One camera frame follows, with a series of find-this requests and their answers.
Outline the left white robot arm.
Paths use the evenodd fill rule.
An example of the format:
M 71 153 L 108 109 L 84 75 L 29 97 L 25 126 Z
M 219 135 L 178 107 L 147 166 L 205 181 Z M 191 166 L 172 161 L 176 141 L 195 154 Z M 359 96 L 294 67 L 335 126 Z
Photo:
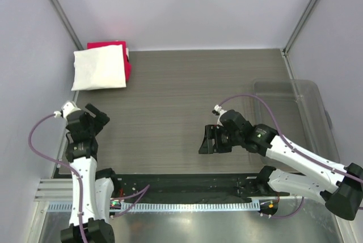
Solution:
M 111 168 L 96 170 L 96 136 L 109 117 L 91 104 L 82 110 L 72 101 L 63 105 L 61 113 L 67 122 L 66 159 L 73 183 L 71 217 L 68 228 L 61 231 L 61 242 L 114 242 L 109 207 L 121 183 Z

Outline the white Coca-Cola t-shirt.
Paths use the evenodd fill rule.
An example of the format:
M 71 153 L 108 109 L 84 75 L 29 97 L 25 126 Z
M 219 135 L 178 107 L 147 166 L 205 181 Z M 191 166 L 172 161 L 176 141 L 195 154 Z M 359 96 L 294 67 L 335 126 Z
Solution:
M 74 52 L 72 91 L 125 88 L 122 46 L 109 45 Z

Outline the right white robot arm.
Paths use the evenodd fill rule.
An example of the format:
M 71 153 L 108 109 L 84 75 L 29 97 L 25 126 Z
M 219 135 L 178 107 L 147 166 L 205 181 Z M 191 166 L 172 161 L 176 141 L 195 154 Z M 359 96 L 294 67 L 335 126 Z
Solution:
M 205 126 L 200 154 L 229 153 L 239 146 L 252 154 L 279 161 L 295 174 L 264 166 L 256 178 L 257 191 L 289 193 L 323 204 L 329 212 L 354 220 L 361 209 L 362 167 L 327 160 L 295 144 L 265 124 L 252 125 L 239 112 L 219 105 L 212 113 L 217 122 Z

